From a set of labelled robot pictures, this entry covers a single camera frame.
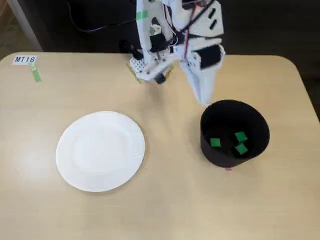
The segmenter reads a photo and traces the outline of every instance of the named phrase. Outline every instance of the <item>cable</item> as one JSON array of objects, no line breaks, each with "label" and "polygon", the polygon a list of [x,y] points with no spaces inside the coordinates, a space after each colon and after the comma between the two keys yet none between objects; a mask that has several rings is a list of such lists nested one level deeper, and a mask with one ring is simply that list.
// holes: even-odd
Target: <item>cable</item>
[{"label": "cable", "polygon": [[129,0],[130,3],[132,3],[133,5],[137,5],[137,0]]},{"label": "cable", "polygon": [[[194,17],[194,14],[196,12],[197,5],[194,5],[191,16],[190,16],[190,21]],[[189,47],[189,37],[190,37],[190,28],[188,27],[186,37],[185,37],[185,51],[184,51],[184,59],[187,59],[187,53],[188,53],[188,47]]]},{"label": "cable", "polygon": [[169,47],[173,47],[173,46],[177,45],[177,43],[178,43],[178,37],[177,37],[177,34],[175,33],[175,31],[173,30],[172,26],[171,26],[171,25],[169,24],[169,22],[168,22],[166,7],[167,7],[167,6],[163,4],[164,19],[165,19],[166,23],[168,24],[170,30],[172,31],[173,35],[175,36],[175,43],[169,44],[168,46],[169,46]]},{"label": "cable", "polygon": [[184,32],[189,29],[204,13],[208,10],[208,8],[215,2],[216,0],[211,0],[200,12],[197,16],[194,17],[180,32]]},{"label": "cable", "polygon": [[82,33],[95,33],[95,32],[98,32],[100,30],[103,30],[103,29],[109,29],[109,28],[113,28],[113,27],[119,27],[119,26],[122,26],[122,25],[125,25],[125,24],[129,24],[129,23],[132,23],[132,22],[135,22],[136,19],[132,19],[132,20],[128,20],[128,21],[123,21],[123,22],[118,22],[118,23],[111,23],[111,24],[108,24],[108,25],[104,25],[104,26],[101,26],[101,27],[98,27],[98,28],[95,28],[95,29],[82,29],[81,27],[79,27],[73,17],[72,17],[72,10],[71,10],[71,6],[70,6],[70,3],[69,1],[66,2],[66,4],[68,5],[68,8],[69,8],[69,16],[70,16],[70,20],[71,20],[71,23],[72,25],[79,31],[79,32],[82,32]]}]

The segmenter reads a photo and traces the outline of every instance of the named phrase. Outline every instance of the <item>dark background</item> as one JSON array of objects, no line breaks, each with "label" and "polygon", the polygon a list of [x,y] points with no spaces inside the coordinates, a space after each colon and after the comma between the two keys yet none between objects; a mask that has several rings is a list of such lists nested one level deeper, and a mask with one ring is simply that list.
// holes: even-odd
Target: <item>dark background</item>
[{"label": "dark background", "polygon": [[[78,32],[66,0],[18,0],[44,51],[119,51],[126,39],[139,47],[135,22],[96,33]],[[133,20],[135,0],[70,0],[82,28]],[[320,114],[320,0],[220,0],[227,54],[279,55],[298,68]]]}]

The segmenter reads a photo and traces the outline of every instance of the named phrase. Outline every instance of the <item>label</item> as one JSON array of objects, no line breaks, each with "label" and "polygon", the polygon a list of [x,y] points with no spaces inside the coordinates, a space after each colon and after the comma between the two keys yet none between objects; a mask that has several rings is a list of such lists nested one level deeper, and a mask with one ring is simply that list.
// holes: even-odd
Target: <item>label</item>
[{"label": "label", "polygon": [[15,55],[12,65],[28,66],[30,64],[35,64],[37,58],[37,55]]}]

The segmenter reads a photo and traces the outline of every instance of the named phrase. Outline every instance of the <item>black wire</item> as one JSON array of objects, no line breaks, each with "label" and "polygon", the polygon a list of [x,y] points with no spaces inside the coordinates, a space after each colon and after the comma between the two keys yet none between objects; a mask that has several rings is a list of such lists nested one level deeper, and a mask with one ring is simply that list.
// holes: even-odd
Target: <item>black wire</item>
[{"label": "black wire", "polygon": [[208,10],[208,8],[215,2],[216,0],[211,0],[200,12],[197,16],[194,17],[180,32],[184,32],[188,28],[190,28],[198,19]]},{"label": "black wire", "polygon": [[108,24],[108,25],[104,25],[104,26],[101,26],[101,27],[98,27],[98,28],[95,28],[95,29],[82,29],[81,27],[79,27],[73,17],[72,17],[72,11],[71,11],[71,6],[70,6],[70,3],[69,1],[66,2],[66,4],[68,5],[68,8],[69,8],[69,15],[70,15],[70,20],[71,20],[71,23],[72,25],[79,31],[79,32],[82,32],[82,33],[95,33],[95,32],[98,32],[100,30],[103,30],[103,29],[109,29],[109,28],[113,28],[113,27],[119,27],[119,26],[122,26],[122,25],[125,25],[125,24],[129,24],[129,23],[132,23],[132,22],[135,22],[136,19],[132,19],[132,20],[128,20],[128,21],[124,21],[124,22],[118,22],[118,23],[111,23],[111,24]]},{"label": "black wire", "polygon": [[129,0],[130,3],[132,3],[133,5],[137,5],[137,0]]}]

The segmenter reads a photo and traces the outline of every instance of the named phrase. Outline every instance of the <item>green tape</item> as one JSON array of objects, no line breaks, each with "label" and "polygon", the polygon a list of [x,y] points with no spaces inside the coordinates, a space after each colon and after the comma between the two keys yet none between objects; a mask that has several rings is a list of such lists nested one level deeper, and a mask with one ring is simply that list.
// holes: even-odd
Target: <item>green tape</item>
[{"label": "green tape", "polygon": [[237,133],[235,133],[234,135],[235,135],[236,138],[238,139],[239,143],[243,143],[243,142],[245,142],[245,141],[248,140],[246,134],[245,134],[243,131],[237,132]]},{"label": "green tape", "polygon": [[38,72],[38,70],[37,70],[36,65],[31,64],[31,65],[30,65],[30,69],[31,69],[31,72],[32,72],[32,74],[33,74],[33,77],[34,77],[35,82],[36,82],[36,83],[41,82],[41,77],[40,77],[40,75],[39,75],[39,72]]},{"label": "green tape", "polygon": [[220,138],[210,138],[211,147],[217,148],[221,147]]},{"label": "green tape", "polygon": [[248,148],[243,143],[240,143],[238,146],[235,147],[235,149],[238,151],[240,155],[243,155],[246,152],[248,152]]},{"label": "green tape", "polygon": [[143,10],[143,11],[137,11],[136,12],[136,20],[142,20],[148,17],[148,11]]}]

